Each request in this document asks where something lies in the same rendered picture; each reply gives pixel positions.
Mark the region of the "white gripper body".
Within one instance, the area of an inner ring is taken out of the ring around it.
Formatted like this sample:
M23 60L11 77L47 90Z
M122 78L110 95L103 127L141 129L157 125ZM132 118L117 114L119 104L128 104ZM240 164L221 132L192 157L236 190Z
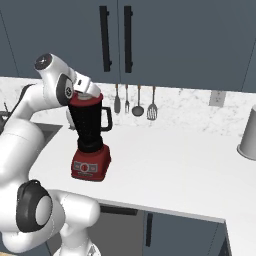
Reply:
M86 96L90 97L99 97L101 94L100 88L93 83L91 80L87 80L84 82L85 89L84 89L84 94Z

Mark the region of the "red blender with black jug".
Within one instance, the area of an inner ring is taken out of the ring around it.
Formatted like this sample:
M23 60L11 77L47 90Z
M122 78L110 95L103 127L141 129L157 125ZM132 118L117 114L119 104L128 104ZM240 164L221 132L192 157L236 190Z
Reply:
M83 99L74 94L68 105L78 134L77 151L71 164L71 176L87 181L103 181L111 162L110 148L103 143L102 132L113 127L111 109L102 106L103 94Z

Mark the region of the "hanging grey spoon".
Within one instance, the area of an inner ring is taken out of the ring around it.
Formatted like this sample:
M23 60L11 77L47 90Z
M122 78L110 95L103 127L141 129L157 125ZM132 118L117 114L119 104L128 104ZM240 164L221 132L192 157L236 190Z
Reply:
M116 114L119 114L120 110L121 110L121 102L120 102L120 97L118 94L118 84L115 84L115 89L116 89L116 95L115 95L115 100L114 100L114 112Z

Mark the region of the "hanging grey fork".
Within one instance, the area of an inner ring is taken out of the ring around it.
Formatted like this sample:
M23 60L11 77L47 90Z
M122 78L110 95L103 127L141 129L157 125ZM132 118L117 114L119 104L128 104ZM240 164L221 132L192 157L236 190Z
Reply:
M128 99L128 84L125 84L126 98L125 98L125 114L129 113L129 99Z

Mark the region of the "hanging grey ladle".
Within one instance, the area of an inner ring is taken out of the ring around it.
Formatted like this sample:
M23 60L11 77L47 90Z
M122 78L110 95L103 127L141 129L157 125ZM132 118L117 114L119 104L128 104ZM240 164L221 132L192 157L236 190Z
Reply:
M137 101L137 105L132 108L132 114L135 117L140 117L140 116L142 116L144 114L144 108L142 106L140 106L140 89L141 89L141 86L138 85L138 101Z

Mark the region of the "grey sink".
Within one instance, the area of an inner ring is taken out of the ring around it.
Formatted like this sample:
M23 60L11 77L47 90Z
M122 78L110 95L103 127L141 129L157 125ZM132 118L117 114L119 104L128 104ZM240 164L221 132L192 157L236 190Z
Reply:
M35 123L35 125L37 125L38 128L42 131L45 138L45 144L48 144L51 141L51 139L62 128L62 125L56 125L56 124Z

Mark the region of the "hanging grey slotted spatula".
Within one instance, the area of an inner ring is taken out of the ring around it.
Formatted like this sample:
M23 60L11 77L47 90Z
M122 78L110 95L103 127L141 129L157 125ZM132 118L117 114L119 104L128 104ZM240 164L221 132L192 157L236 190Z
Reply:
M152 103L148 106L147 109L147 119L150 121L154 121L157 119L158 109L155 104L155 93L152 93Z

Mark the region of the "grey drawer front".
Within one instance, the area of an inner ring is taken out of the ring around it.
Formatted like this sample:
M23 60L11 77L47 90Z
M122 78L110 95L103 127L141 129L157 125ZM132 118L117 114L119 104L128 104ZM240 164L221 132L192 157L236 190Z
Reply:
M101 212L98 221L88 229L89 236L101 256L142 256L143 219L142 210L136 216Z

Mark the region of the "grey tapered container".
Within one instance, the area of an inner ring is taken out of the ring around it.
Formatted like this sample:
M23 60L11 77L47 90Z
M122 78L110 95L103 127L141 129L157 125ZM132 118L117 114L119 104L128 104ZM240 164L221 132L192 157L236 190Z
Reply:
M237 151L241 156L256 161L256 104L251 108L241 143L237 146Z

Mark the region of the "dark blue base cupboard door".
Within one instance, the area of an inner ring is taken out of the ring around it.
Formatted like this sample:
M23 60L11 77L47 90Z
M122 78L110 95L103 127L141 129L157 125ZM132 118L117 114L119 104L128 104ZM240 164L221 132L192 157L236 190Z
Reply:
M231 256L225 225L218 222L152 213L151 246L146 246L144 214L143 256Z

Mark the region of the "grey wall socket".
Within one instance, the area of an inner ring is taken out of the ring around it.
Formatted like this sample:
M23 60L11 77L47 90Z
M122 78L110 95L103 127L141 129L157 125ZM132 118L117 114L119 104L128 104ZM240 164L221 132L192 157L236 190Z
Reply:
M212 90L210 95L209 105L215 106L215 107L223 107L225 97L226 97L225 91Z

